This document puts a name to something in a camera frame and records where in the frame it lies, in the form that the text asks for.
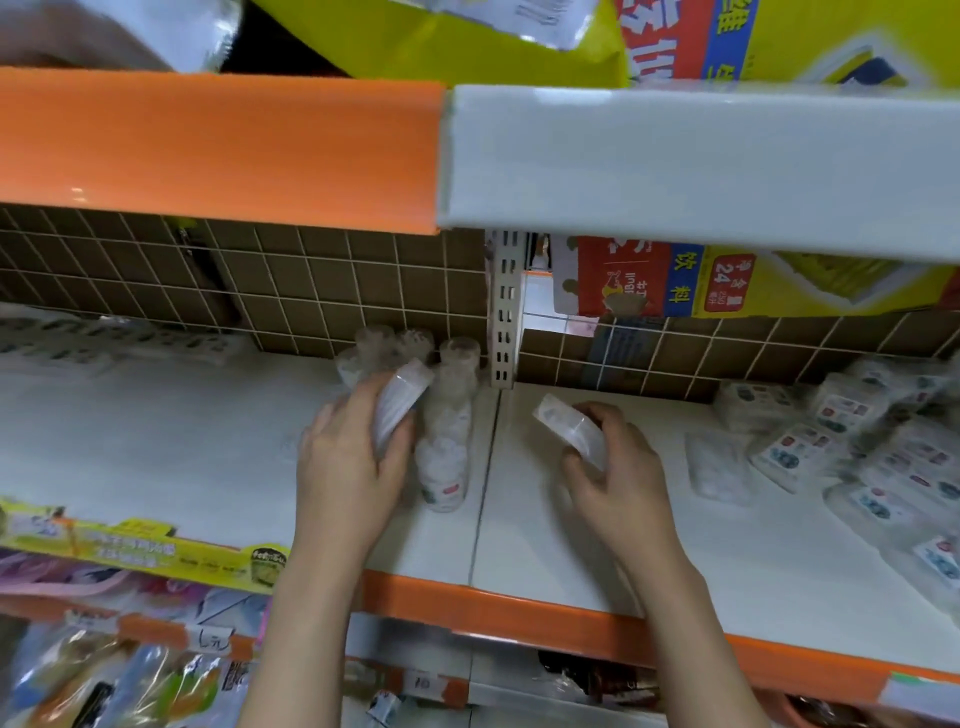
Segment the colorful packaging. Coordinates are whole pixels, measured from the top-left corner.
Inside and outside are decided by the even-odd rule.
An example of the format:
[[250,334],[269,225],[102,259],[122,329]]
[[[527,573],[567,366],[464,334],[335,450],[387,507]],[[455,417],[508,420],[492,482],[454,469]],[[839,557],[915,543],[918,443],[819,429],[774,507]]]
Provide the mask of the colorful packaging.
[[350,76],[456,84],[620,87],[627,62],[610,0],[257,0]]

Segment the orange shelf edge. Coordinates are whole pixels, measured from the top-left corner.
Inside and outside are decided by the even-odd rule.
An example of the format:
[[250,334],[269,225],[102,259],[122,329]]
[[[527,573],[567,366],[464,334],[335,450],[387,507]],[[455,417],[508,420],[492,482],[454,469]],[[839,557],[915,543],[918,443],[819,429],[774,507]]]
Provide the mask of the orange shelf edge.
[[430,82],[0,69],[0,201],[434,234]]
[[[366,571],[366,612],[457,633],[512,640],[618,663],[656,664],[645,620]],[[728,635],[751,685],[824,700],[872,704],[891,672],[960,684],[960,675]]]

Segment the plastic bag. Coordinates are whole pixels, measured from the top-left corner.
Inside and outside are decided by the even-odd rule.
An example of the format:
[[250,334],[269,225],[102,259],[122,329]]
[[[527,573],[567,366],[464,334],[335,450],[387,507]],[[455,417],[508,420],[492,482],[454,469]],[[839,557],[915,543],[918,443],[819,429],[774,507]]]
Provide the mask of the plastic bag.
[[[256,0],[283,27],[350,76],[361,79],[423,79],[457,84],[519,84],[622,87],[627,55],[609,0],[584,4],[395,2],[325,0],[290,3]],[[449,12],[492,6],[506,17],[534,22],[523,37]],[[575,20],[583,34],[573,48],[538,42],[541,31]]]
[[720,432],[687,432],[684,441],[694,493],[740,506],[754,501],[750,469],[739,441]]

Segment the store shelf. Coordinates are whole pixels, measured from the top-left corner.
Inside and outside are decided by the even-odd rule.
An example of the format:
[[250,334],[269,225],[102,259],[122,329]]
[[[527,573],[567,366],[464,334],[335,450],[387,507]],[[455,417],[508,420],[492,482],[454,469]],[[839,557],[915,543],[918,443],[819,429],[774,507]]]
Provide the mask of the store shelf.
[[[498,637],[652,665],[630,593],[559,484],[561,444],[530,415],[546,392],[584,398],[528,384],[503,396],[471,584],[502,595],[488,604]],[[689,487],[683,437],[719,427],[708,407],[590,396],[621,406],[660,453],[684,547],[752,684],[871,702],[894,669],[960,682],[960,632],[819,492],[790,496],[764,480],[749,511],[704,501]]]
[[[17,412],[0,423],[2,495],[82,522],[170,523],[182,541],[289,548],[300,433],[344,392],[332,361],[265,353],[222,368],[126,360],[83,382],[0,376]],[[468,583],[496,402],[487,388],[476,399],[464,505],[434,513],[411,480],[369,569]]]
[[449,119],[443,227],[960,259],[955,95],[468,85]]
[[3,68],[0,98],[6,203],[436,231],[441,84]]

